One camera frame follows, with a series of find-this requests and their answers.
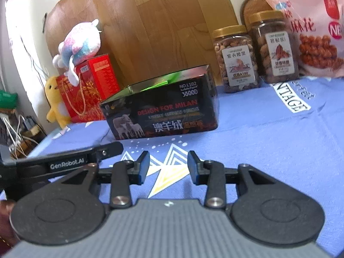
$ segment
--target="open box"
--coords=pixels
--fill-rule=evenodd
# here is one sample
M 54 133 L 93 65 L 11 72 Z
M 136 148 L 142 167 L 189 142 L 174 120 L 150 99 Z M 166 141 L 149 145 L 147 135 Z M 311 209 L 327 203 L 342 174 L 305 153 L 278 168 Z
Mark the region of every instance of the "open box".
M 214 130 L 218 97 L 210 65 L 138 82 L 100 103 L 117 140 Z

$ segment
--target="jar label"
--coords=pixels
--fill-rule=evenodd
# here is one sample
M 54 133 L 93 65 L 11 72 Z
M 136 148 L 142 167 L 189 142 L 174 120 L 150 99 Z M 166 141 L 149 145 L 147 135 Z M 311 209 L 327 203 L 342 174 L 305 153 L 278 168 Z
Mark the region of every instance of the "jar label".
M 256 82 L 250 50 L 247 45 L 222 50 L 228 75 L 229 86 L 246 85 Z
M 286 31 L 265 34 L 274 76 L 295 73 L 293 54 Z

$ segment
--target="yellow duck toy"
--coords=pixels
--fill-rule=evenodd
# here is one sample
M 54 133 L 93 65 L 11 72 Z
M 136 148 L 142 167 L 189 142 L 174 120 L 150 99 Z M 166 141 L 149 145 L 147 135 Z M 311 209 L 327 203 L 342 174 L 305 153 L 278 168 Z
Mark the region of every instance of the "yellow duck toy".
M 51 106 L 50 111 L 46 115 L 46 119 L 49 122 L 57 121 L 62 129 L 65 128 L 71 122 L 71 117 L 58 89 L 56 77 L 48 78 L 45 84 L 45 94 Z

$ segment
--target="black circular cover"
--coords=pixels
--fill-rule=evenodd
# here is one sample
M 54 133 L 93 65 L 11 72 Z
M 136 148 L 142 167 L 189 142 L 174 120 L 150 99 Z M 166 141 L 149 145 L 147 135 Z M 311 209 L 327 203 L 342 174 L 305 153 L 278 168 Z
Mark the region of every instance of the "black circular cover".
M 61 245 L 94 232 L 104 215 L 103 204 L 85 188 L 59 185 L 36 190 L 20 199 L 10 220 L 15 233 L 25 241 Z
M 251 238 L 276 246 L 315 240 L 325 221 L 315 200 L 284 185 L 256 185 L 233 204 L 230 216 Z

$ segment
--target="wood panel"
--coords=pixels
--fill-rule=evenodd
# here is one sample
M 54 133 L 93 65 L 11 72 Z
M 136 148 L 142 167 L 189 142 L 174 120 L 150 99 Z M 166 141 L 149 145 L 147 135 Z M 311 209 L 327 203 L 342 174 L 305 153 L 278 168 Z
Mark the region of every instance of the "wood panel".
M 229 0 L 61 0 L 46 21 L 51 55 L 73 26 L 96 18 L 99 54 L 109 53 L 122 87 L 206 63 L 221 83 L 210 33 L 237 24 Z

